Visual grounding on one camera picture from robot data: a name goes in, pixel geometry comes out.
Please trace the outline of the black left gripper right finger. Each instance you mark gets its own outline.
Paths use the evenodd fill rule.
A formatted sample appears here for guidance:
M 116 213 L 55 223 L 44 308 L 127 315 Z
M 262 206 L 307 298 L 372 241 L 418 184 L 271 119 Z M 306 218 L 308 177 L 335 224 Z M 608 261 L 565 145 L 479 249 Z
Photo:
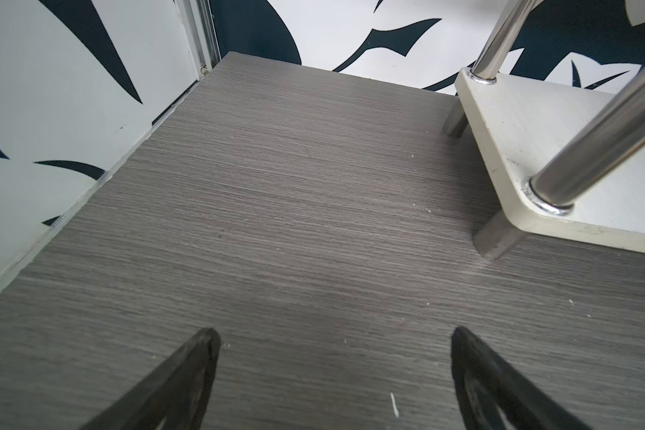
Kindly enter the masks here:
M 466 327 L 451 336 L 451 374 L 467 429 L 588 429 Z

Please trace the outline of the white two-tier metal shelf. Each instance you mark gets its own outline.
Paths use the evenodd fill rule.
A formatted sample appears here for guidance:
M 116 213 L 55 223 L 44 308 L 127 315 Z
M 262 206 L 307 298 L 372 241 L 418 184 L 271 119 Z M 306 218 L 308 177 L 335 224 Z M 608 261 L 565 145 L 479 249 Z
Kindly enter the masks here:
M 645 1 L 511 1 L 455 77 L 501 208 L 494 260 L 530 234 L 645 254 Z

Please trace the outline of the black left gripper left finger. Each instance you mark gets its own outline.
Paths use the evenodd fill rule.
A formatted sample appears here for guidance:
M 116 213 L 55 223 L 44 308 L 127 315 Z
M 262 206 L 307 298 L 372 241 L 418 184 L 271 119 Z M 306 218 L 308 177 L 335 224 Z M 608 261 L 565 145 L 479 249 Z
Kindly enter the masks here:
M 84 429 L 199 429 L 217 374 L 221 338 L 201 329 Z

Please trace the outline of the aluminium frame of enclosure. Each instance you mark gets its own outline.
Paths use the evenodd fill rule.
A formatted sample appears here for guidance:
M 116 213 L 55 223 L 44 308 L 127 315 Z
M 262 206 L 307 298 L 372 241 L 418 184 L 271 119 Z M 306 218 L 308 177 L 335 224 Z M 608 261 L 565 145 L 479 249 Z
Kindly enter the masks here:
M 221 53 L 209 0 L 177 0 L 181 21 L 197 73 L 206 77 L 220 62 Z

